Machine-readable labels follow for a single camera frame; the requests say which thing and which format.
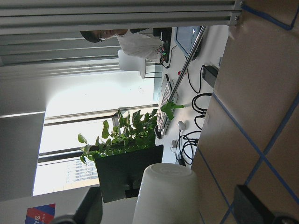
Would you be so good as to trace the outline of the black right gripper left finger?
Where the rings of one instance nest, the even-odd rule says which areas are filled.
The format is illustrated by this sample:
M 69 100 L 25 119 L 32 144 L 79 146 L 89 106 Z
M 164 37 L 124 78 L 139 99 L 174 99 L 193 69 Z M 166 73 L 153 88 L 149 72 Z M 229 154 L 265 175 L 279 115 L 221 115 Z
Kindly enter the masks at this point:
M 51 224 L 100 224 L 103 217 L 103 202 L 100 187 L 90 187 L 73 215 L 54 218 Z

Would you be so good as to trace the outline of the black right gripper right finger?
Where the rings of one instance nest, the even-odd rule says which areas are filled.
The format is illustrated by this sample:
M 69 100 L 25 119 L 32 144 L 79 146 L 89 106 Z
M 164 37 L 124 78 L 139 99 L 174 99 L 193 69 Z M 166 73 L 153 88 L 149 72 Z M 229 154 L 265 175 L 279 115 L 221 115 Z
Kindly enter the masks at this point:
M 236 185 L 234 214 L 239 224 L 297 224 L 289 215 L 272 213 L 246 185 Z

